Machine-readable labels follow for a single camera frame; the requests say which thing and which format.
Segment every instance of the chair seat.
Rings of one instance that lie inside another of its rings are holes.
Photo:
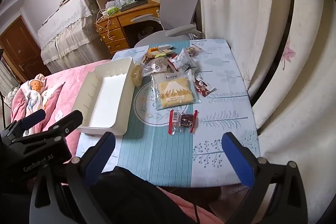
[[[159,31],[150,34],[149,36],[145,37],[144,39],[140,40],[134,47],[142,47],[146,45],[152,45],[157,43],[167,43],[167,42],[174,42],[174,41],[186,41],[190,40],[190,37],[186,34],[179,35],[178,37],[168,37],[165,35],[166,30]]]

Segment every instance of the gray office chair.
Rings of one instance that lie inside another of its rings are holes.
[[[160,23],[163,31],[155,32],[140,40],[135,47],[173,41],[201,38],[202,33],[191,24],[198,0],[160,0],[160,18],[147,14],[133,18],[131,22],[154,20]]]

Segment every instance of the white plastic bin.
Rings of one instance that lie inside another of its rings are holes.
[[[83,114],[79,131],[93,135],[126,133],[134,92],[133,68],[132,57],[126,57],[88,72],[72,107],[72,111]]]

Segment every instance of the cartoon bear face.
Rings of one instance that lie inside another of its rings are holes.
[[[38,93],[41,92],[41,87],[43,87],[43,84],[40,81],[38,81],[38,80],[32,80],[30,82],[30,88],[32,90],[37,91]]]

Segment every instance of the wooden door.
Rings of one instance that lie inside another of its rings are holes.
[[[39,73],[50,75],[43,64],[41,49],[36,44],[21,17],[18,17],[0,36],[0,40],[13,62],[29,79]]]

